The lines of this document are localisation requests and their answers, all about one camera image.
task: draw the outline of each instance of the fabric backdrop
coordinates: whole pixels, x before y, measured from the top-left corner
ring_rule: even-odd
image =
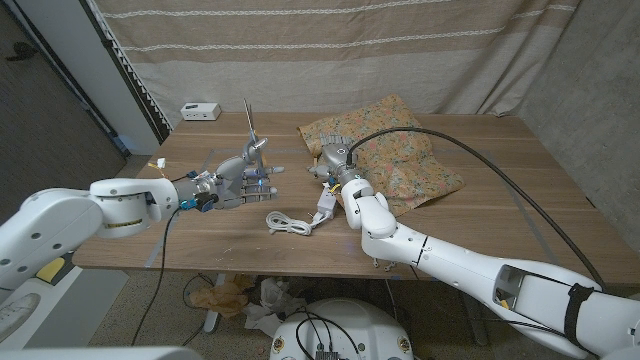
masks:
[[[185,102],[341,112],[390,93],[416,113],[501,115],[579,0],[95,0],[174,123]]]

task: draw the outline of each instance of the white charger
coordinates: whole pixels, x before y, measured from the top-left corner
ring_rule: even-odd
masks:
[[[186,103],[180,109],[185,120],[215,120],[220,112],[218,103]]]

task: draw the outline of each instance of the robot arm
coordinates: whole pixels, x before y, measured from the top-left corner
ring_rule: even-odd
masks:
[[[374,258],[402,262],[473,296],[502,319],[560,353],[585,358],[638,346],[640,302],[599,292],[593,280],[565,268],[475,253],[422,234],[389,212],[385,197],[346,165],[343,144],[323,147],[328,174],[342,184],[347,221],[362,231],[362,249]]]
[[[269,174],[284,168],[256,169],[267,139],[252,137],[242,156],[226,160],[214,174],[192,179],[108,179],[89,191],[48,189],[30,196],[0,227],[0,303],[51,260],[77,249],[94,234],[120,238],[138,234],[167,220],[177,209],[231,209],[275,199]]]

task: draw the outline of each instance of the cable connector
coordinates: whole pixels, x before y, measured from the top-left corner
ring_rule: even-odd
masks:
[[[276,231],[286,231],[290,233],[296,233],[299,235],[308,236],[311,231],[321,223],[328,219],[333,219],[333,214],[336,209],[336,197],[333,195],[327,186],[325,186],[320,199],[318,200],[318,212],[313,215],[311,224],[308,224],[302,220],[291,219],[287,215],[279,212],[272,211],[267,215],[267,226],[269,226],[269,233],[273,235]]]
[[[328,213],[330,214],[329,218],[333,219],[333,215],[336,212],[336,202],[338,202],[336,196],[331,193],[328,186],[325,186],[320,199],[318,199],[318,213],[323,215]]]

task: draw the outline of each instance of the blue connector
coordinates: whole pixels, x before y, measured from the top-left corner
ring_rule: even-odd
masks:
[[[180,203],[180,208],[182,210],[189,210],[189,209],[193,209],[194,207],[196,207],[196,199],[191,199],[191,200],[185,200],[183,202]]]

